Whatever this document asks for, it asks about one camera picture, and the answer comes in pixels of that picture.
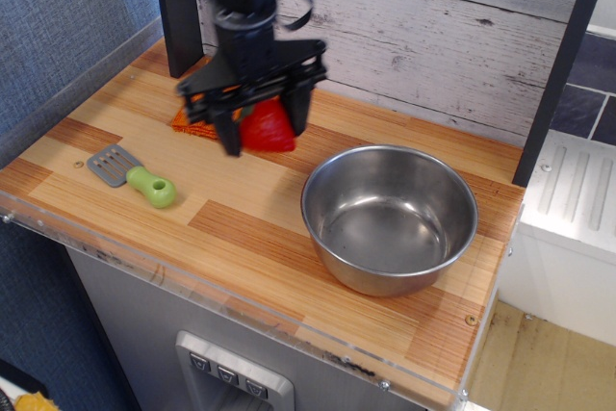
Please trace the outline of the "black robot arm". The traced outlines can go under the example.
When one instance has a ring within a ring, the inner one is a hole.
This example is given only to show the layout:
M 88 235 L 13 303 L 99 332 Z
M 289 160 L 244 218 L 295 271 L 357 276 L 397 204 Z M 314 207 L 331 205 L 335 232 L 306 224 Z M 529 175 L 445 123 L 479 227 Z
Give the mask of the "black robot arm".
M 276 39 L 277 0 L 211 0 L 211 12 L 218 51 L 177 87 L 188 121 L 213 125 L 226 153 L 238 156 L 244 144 L 235 113 L 275 98 L 292 135 L 301 135 L 312 91 L 326 77 L 325 42 Z

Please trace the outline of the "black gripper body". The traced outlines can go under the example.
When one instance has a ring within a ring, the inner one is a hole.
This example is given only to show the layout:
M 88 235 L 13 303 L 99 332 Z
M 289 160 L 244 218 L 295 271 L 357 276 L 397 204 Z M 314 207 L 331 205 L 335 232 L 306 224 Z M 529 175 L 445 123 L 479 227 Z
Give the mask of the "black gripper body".
M 320 39 L 277 40 L 275 15 L 213 14 L 218 51 L 214 58 L 181 81 L 190 122 L 213 123 L 215 114 L 278 96 L 284 90 L 312 86 L 326 78 Z

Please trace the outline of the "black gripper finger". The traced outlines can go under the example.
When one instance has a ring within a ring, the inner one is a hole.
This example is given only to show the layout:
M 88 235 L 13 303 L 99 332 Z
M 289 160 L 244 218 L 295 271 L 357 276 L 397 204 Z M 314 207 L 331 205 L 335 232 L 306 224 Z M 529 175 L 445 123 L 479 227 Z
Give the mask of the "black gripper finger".
M 242 153 L 242 142 L 237 123 L 233 120 L 231 112 L 215 114 L 213 117 L 218 139 L 227 155 L 240 157 Z
M 312 86 L 300 86 L 281 94 L 281 103 L 296 136 L 306 129 L 313 89 Z

